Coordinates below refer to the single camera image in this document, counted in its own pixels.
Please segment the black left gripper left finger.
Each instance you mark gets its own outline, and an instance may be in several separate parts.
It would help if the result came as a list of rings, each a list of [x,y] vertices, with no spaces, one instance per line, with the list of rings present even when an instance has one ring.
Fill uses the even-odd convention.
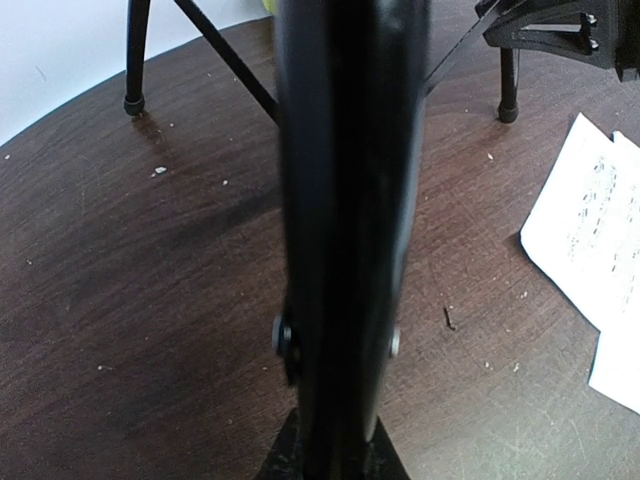
[[[292,409],[276,436],[255,480],[299,480],[303,478],[303,446],[299,413]]]

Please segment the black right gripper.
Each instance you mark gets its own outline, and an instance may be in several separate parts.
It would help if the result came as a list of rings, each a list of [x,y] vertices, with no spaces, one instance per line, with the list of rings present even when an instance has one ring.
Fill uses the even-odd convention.
[[[484,33],[491,47],[531,50],[614,69],[621,82],[639,80],[639,2],[480,1],[497,18]]]

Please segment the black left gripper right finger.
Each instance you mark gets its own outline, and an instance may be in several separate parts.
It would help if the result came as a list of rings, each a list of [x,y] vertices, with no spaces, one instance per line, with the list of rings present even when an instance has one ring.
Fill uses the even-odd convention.
[[[369,457],[364,471],[367,480],[409,480],[394,445],[381,421],[377,418],[369,444]]]

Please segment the black folding music stand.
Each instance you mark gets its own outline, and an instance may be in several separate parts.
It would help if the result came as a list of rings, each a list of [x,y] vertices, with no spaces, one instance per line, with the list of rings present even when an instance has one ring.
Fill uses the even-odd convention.
[[[411,236],[428,93],[426,1],[281,1],[275,93],[201,9],[180,10],[279,128],[287,288],[272,342],[297,390],[302,479],[365,479]]]

